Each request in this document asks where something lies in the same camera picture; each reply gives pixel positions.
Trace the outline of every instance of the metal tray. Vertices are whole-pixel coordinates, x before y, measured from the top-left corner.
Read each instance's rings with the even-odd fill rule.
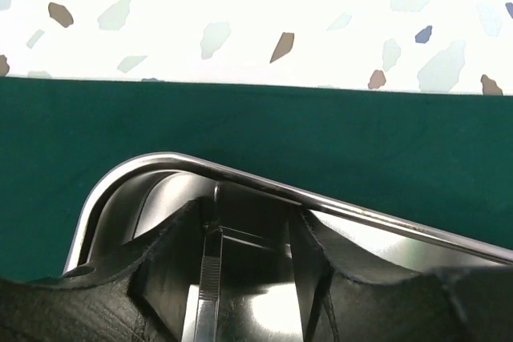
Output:
[[[213,312],[202,304],[199,286],[191,286],[182,341],[198,340],[199,333],[206,336],[204,340],[218,341],[303,340],[280,214],[289,205],[310,210],[360,247],[417,272],[513,264],[513,251],[504,248],[191,156],[155,153],[122,163],[94,187],[83,206],[65,272],[149,231],[187,201],[213,198],[219,183],[226,194],[236,197],[223,222],[222,249],[223,266],[235,278],[231,283],[221,280]]]

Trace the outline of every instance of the green fabric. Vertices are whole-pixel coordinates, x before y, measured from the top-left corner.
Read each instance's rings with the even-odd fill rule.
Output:
[[[513,247],[513,99],[0,78],[0,275],[61,272],[87,193],[178,151]]]

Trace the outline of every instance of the white speckled background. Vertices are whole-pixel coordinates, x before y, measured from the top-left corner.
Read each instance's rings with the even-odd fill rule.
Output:
[[[0,0],[0,74],[508,95],[512,3]]]

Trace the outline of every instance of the teal surface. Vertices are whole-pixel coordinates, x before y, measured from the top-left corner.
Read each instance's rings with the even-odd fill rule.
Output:
[[[513,247],[513,99],[0,78],[0,275],[59,274],[112,167],[178,151]]]

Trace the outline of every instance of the brown speckle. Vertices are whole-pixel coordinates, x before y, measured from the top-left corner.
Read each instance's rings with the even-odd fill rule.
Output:
[[[497,82],[488,78],[487,75],[481,77],[481,84],[483,85],[483,95],[503,95],[503,91],[497,86]]]
[[[369,90],[377,90],[380,87],[385,86],[386,78],[385,73],[382,70],[374,70],[372,75],[370,76]]]
[[[52,19],[54,19],[58,24],[67,28],[73,24],[73,16],[71,16],[70,11],[67,10],[65,6],[62,4],[57,4],[50,2],[48,3],[48,14]]]
[[[274,49],[273,56],[271,56],[271,62],[277,61],[279,58],[283,58],[286,56],[294,45],[294,33],[293,32],[284,32],[280,36],[280,40],[278,44],[276,44],[276,48]]]
[[[9,74],[9,64],[7,63],[7,57],[5,55],[0,55],[0,76],[6,76]]]

